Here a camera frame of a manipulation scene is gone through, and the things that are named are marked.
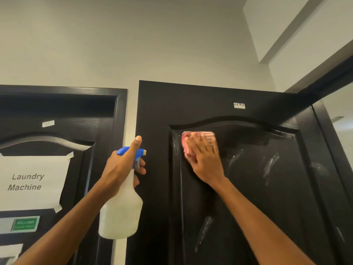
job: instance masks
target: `cleaning cloth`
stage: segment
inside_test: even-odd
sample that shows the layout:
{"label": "cleaning cloth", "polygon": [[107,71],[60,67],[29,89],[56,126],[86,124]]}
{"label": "cleaning cloth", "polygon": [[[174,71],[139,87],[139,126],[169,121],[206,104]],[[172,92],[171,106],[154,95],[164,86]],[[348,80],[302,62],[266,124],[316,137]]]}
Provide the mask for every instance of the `cleaning cloth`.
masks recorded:
{"label": "cleaning cloth", "polygon": [[[192,149],[189,148],[189,146],[187,145],[185,138],[186,137],[190,137],[191,133],[193,133],[192,131],[184,131],[181,135],[181,144],[183,146],[184,149],[184,155],[185,158],[192,158],[193,160],[196,161],[196,156],[195,153],[192,151]],[[213,132],[209,132],[209,131],[198,131],[196,132],[198,133],[199,136],[204,135],[208,142],[212,145],[212,139],[215,137],[215,134]]]}

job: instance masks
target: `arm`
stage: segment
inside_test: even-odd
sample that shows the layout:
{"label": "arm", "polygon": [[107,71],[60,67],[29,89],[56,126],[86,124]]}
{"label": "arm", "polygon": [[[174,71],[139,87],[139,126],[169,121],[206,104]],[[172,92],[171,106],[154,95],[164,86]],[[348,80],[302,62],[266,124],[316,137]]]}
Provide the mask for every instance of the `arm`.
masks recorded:
{"label": "arm", "polygon": [[224,176],[217,142],[210,144],[199,133],[192,133],[188,146],[196,162],[188,159],[196,175],[221,197],[243,231],[260,265],[315,265],[288,236],[243,196]]}
{"label": "arm", "polygon": [[[101,207],[117,194],[131,171],[141,140],[140,136],[136,137],[123,156],[118,156],[114,151],[107,161],[102,177],[87,195],[13,264],[67,264]],[[139,172],[145,174],[146,170],[141,167]],[[134,186],[137,184],[138,179],[134,177]]]}

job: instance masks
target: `hand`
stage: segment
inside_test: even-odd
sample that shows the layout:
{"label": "hand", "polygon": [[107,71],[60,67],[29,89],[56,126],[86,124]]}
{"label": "hand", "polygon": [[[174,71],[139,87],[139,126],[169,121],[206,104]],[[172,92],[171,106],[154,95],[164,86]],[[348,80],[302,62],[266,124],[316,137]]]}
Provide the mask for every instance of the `hand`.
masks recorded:
{"label": "hand", "polygon": [[216,138],[213,137],[212,143],[209,143],[200,132],[192,132],[185,141],[196,155],[196,161],[188,158],[195,174],[215,189],[225,179]]}
{"label": "hand", "polygon": [[[130,149],[122,156],[117,155],[117,151],[113,151],[109,157],[106,167],[104,168],[102,177],[99,179],[99,184],[103,188],[107,198],[114,197],[127,178],[127,175],[132,169],[135,160],[135,154],[142,142],[141,136],[137,136],[130,145]],[[146,174],[146,169],[143,167],[145,162],[140,160],[140,169],[136,170],[140,174]],[[139,184],[138,178],[134,175],[134,187]]]}

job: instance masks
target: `black door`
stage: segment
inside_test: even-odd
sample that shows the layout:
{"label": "black door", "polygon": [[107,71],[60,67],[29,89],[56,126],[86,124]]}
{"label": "black door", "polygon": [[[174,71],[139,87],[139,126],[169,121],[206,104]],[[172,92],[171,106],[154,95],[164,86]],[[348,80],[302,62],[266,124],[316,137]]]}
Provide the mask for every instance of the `black door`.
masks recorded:
{"label": "black door", "polygon": [[[0,212],[1,218],[40,216],[36,232],[2,234],[0,245],[23,243],[24,252],[86,195],[111,151],[122,146],[126,97],[125,89],[0,87],[3,156],[74,154],[60,197],[63,209]],[[96,218],[69,264],[110,264],[112,240],[99,237],[98,223]]]}
{"label": "black door", "polygon": [[296,94],[140,81],[144,204],[126,264],[258,264],[215,192],[183,157],[183,131],[213,131],[231,182],[317,265],[353,264],[353,214],[312,107]]}

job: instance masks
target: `spray bottle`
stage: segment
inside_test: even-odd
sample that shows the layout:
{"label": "spray bottle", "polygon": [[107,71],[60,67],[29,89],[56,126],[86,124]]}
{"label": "spray bottle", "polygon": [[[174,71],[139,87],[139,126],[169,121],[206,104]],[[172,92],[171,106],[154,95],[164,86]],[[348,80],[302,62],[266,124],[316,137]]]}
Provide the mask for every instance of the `spray bottle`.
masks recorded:
{"label": "spray bottle", "polygon": [[[117,151],[122,156],[129,147]],[[146,150],[138,149],[132,169],[139,169],[141,156]],[[100,236],[107,239],[122,239],[133,235],[137,231],[142,199],[133,188],[133,170],[121,184],[119,192],[102,207],[99,214]]]}

